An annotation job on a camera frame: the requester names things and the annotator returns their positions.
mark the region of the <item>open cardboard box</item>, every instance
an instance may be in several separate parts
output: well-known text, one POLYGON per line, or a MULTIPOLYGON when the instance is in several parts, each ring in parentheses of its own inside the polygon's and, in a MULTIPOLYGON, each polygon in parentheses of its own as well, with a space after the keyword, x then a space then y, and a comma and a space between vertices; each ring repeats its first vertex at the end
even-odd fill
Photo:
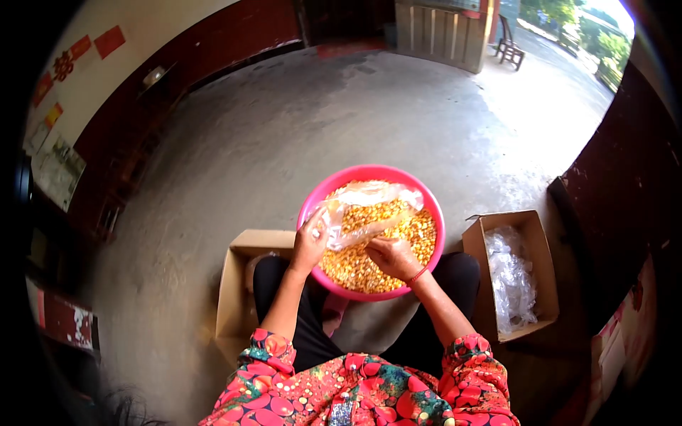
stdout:
POLYGON ((246 265, 254 257, 269 252, 291 258, 295 237, 293 231, 247 229, 230 243, 220 278, 216 346, 233 369, 258 326, 258 319, 250 312, 253 297, 245 287, 246 265))
POLYGON ((557 297, 557 281, 554 278, 552 255, 547 244, 540 217, 535 210, 511 211, 506 213, 489 213, 475 215, 470 219, 476 221, 464 231, 462 241, 464 251, 478 260, 481 267, 481 287, 476 298, 473 314, 473 325, 489 341, 505 342, 525 336, 552 324, 559 317, 559 298, 557 297), (489 229, 509 225, 516 228, 526 247, 527 260, 533 262, 531 275, 537 284, 535 314, 537 323, 529 324, 511 334, 500 334, 497 331, 495 300, 492 291, 492 278, 488 266, 488 252, 484 234, 489 229))

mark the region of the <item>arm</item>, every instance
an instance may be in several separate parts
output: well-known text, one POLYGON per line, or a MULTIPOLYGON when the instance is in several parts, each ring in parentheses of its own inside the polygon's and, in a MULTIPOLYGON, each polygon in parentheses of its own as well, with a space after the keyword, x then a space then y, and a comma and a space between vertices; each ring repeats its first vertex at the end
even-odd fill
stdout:
POLYGON ((284 273, 280 289, 267 312, 261 328, 288 340, 294 338, 296 318, 306 277, 322 259, 329 231, 322 220, 326 209, 319 209, 296 233, 294 254, 284 273))
MULTIPOLYGON (((384 273, 404 282, 424 267, 407 241, 377 237, 366 250, 384 273)), ((450 404, 454 418, 479 425, 518 425, 509 410, 507 370, 492 357, 488 341, 476 334, 430 272, 421 274, 411 288, 426 308, 445 348, 438 394, 450 404)))
MULTIPOLYGON (((410 281, 424 268, 405 240, 377 237, 367 244, 366 251, 379 269, 404 282, 410 281)), ((426 308, 444 347, 458 337, 475 333, 471 323, 436 283, 431 272, 421 274, 411 288, 426 308)))
POLYGON ((269 400, 266 394, 272 386, 280 382, 293 385, 291 374, 294 373, 296 350, 291 340, 306 277, 320 262, 327 246, 329 233, 321 219, 324 212, 319 209, 296 233, 294 254, 275 300, 261 327, 251 335, 251 346, 239 355, 239 369, 218 398, 213 413, 202 420, 200 426, 219 424, 218 419, 233 423, 241 418, 242 406, 263 407, 265 404, 257 400, 269 400))
POLYGON ((426 308, 443 347, 446 348, 458 337, 476 333, 460 308, 436 283, 430 271, 426 271, 417 278, 417 281, 412 284, 412 291, 426 308))

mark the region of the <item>black pants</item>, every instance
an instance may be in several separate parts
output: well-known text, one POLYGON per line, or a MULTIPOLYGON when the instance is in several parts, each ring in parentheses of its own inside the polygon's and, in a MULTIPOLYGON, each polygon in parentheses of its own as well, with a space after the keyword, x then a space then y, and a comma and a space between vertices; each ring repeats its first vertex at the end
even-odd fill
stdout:
MULTIPOLYGON (((259 322, 265 319, 288 265, 288 260, 279 257, 264 258, 256 265, 254 298, 259 322)), ((444 254, 433 276, 471 320, 480 279, 478 261, 465 253, 444 254)), ((306 283, 301 294, 293 339, 297 351, 295 371, 307 370, 345 354, 322 330, 321 312, 327 293, 316 292, 312 287, 309 282, 306 283)), ((443 374, 443 350, 426 309, 420 305, 405 330, 381 357, 390 363, 413 367, 440 378, 443 374)))

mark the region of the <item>woman's right hand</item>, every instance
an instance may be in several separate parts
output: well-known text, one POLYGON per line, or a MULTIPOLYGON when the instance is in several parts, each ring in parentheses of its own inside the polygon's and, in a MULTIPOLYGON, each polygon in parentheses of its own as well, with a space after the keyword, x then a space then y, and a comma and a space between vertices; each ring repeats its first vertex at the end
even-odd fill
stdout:
POLYGON ((424 268, 405 240, 375 237, 365 251, 382 272, 404 282, 413 279, 424 268))

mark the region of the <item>red string bracelet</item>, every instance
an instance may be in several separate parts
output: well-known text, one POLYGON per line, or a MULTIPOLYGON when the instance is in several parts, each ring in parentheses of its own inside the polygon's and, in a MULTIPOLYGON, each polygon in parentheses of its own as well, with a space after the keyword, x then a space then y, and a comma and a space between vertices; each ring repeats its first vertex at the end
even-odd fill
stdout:
POLYGON ((421 277, 421 274, 425 273, 427 269, 428 267, 424 267, 421 271, 417 272, 417 274, 414 277, 412 277, 411 280, 407 281, 407 283, 405 284, 407 284, 408 287, 414 284, 419 279, 419 277, 421 277))

